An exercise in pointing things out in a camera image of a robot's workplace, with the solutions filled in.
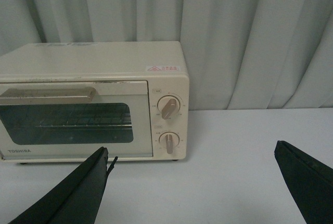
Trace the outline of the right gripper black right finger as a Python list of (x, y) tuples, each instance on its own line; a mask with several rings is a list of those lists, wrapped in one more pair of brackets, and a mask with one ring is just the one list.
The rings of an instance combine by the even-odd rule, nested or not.
[(286, 141), (274, 156), (305, 222), (332, 223), (332, 168)]

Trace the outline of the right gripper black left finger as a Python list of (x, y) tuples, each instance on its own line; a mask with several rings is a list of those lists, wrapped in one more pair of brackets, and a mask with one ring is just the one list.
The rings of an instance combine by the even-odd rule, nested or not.
[(108, 150), (99, 148), (11, 223), (95, 223), (117, 160), (107, 166)]

